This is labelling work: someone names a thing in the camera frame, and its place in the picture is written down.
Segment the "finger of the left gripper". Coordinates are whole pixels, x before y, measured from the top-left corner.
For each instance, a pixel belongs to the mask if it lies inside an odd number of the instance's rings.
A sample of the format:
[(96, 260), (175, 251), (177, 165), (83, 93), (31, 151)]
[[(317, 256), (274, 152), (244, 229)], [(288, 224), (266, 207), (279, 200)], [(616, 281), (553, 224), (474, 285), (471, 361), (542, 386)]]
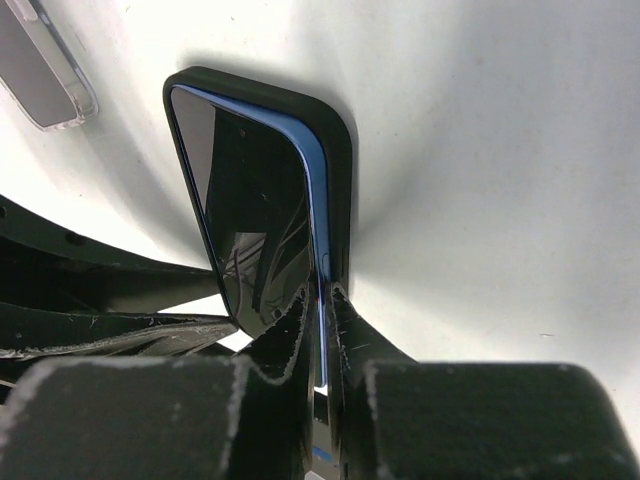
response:
[(1, 301), (53, 312), (153, 313), (219, 292), (214, 273), (153, 260), (1, 198)]
[(69, 354), (170, 356), (205, 348), (238, 328), (225, 316), (164, 313), (73, 313), (1, 305), (1, 356)]

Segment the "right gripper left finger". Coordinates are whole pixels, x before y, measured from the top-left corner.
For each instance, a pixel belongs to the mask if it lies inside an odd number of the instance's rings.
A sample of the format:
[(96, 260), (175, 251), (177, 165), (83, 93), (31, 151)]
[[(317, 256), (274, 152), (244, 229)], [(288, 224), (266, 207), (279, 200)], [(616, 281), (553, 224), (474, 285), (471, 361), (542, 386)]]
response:
[(230, 357), (60, 358), (1, 419), (5, 479), (301, 479), (311, 466), (313, 289)]

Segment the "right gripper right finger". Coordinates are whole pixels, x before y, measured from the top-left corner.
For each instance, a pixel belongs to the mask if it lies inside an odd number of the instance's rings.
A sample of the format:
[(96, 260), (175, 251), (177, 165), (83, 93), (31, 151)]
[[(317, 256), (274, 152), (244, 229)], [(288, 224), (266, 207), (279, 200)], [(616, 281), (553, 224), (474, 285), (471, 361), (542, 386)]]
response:
[(326, 291), (329, 425), (346, 479), (635, 479), (597, 379), (566, 363), (419, 362)]

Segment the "black phone case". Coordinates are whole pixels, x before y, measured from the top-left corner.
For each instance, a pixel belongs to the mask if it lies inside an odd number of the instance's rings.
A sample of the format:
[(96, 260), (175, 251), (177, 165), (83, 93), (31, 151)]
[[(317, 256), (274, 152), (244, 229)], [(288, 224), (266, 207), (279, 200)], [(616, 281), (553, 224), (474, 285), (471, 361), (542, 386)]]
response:
[(346, 281), (349, 277), (350, 269), (354, 158), (352, 138), (340, 115), (331, 106), (311, 96), (202, 66), (192, 66), (169, 76), (163, 85), (163, 104), (201, 236), (202, 232), (199, 227), (197, 212), (189, 193), (185, 172), (176, 148), (176, 141), (165, 104), (165, 86), (173, 80), (187, 80), (198, 85), (214, 85), (223, 89), (263, 90), (273, 88), (287, 92), (292, 96), (294, 111), (299, 113), (305, 124), (319, 135), (321, 145), (326, 154), (331, 276), (322, 286), (321, 291), (324, 295), (324, 289), (328, 283)]

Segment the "blue-edged black smartphone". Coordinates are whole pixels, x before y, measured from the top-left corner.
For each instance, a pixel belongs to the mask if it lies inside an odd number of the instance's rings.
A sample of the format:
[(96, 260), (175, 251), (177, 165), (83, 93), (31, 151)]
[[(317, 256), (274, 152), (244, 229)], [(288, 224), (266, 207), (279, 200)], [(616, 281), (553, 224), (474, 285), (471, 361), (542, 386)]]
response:
[(315, 384), (327, 382), (322, 286), (331, 276), (320, 137), (277, 89), (173, 80), (165, 104), (210, 262), (231, 318), (256, 338), (310, 283)]

